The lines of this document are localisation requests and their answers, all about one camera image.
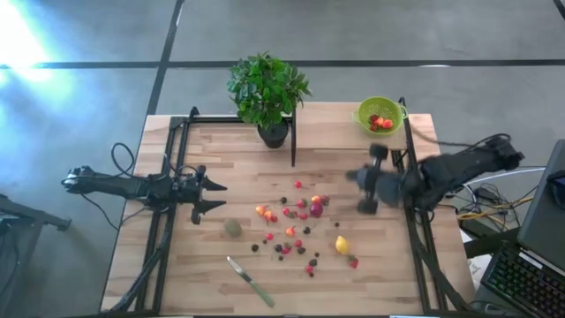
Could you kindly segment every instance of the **wooden table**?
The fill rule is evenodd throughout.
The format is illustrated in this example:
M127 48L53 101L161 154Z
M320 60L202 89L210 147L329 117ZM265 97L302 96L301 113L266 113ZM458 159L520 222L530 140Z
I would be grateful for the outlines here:
M304 109L298 110L294 168L290 167L290 138L273 150L264 146L253 125L191 125L185 163L205 164L208 176L229 188L225 192L205 193L206 199L226 200L228 204L208 212L201 225L190 221L192 205L179 206L161 314L421 313L403 211L381 204L377 216L360 215L355 208L359 190L344 178L346 170L370 161L367 149L376 141L359 134L360 128L350 121L349 114L357 105L305 103ZM161 170L169 121L169 116L147 118L136 174ZM410 121L422 133L435 138L429 114L411 114ZM439 154L437 145L418 137L414 141L419 159ZM389 142L392 148L403 144L402 140ZM390 161L384 167L392 169ZM304 188L296 189L296 180L301 180ZM281 197L293 203L315 194L331 197L322 218L300 221L283 216ZM260 204L268 204L279 222L266 224L259 218L254 209ZM128 202L124 217L138 209L139 203ZM242 237L226 237L223 223L228 218L236 218L243 225ZM102 308L113 306L139 274L149 221L149 214L139 215L120 230ZM288 238L284 231L293 225L298 234ZM305 235L301 231L304 226L315 228ZM263 245L261 241L268 232L274 233L275 239ZM451 209L436 210L433 233L441 269L463 297L471 301L471 273ZM359 258L357 269L351 269L346 257L335 253L338 235L348 239L351 251ZM303 240L306 252L299 255L294 248L283 261L278 261L274 245L294 239ZM260 246L257 253L252 252L252 244ZM315 252L320 253L319 264L315 277L310 278L305 266ZM234 272L226 261L227 255L271 295L276 303L274 308L267 307ZM426 281L433 299L429 274ZM153 299L152 284L154 278L147 293L149 304Z

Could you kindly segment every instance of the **knife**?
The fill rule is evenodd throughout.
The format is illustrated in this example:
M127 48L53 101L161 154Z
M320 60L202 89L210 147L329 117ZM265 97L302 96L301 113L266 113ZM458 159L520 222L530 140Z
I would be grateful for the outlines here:
M249 283L249 285L251 287L253 287L253 289L259 294L259 296L261 296L263 298L263 300L265 300L265 302L267 303L267 305L269 307L274 307L275 306L275 301L272 300L270 298L270 296L267 294L266 291L263 291L258 285L257 283L255 283L250 277L249 275L247 275L244 271L244 269L241 268L241 266L239 266L239 264L236 263L236 261L234 261L231 257L228 256L228 263L231 265L231 267L236 271L236 273L238 273L247 283Z

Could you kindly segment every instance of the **keyboard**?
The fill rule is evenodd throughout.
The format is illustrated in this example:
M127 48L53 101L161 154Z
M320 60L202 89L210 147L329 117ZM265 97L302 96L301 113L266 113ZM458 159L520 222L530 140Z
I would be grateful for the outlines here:
M565 318L565 280L528 255L504 246L481 283L508 303L537 317Z

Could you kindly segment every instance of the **yellow lemon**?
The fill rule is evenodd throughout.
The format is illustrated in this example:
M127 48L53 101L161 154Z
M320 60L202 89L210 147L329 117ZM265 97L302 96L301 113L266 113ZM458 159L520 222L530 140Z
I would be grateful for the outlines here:
M349 253L350 247L347 244L347 240L345 240L343 236L340 235L337 237L337 240L335 241L335 249L340 254L346 255Z

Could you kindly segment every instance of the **potted plant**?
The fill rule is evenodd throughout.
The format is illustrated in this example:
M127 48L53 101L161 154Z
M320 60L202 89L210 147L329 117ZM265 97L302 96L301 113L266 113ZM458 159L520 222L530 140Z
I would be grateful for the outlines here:
M306 76L267 53L239 60L230 70L228 90L233 93L237 115L246 123L257 124L267 147L279 148L289 133L283 113L289 115L302 103L304 94L311 95Z

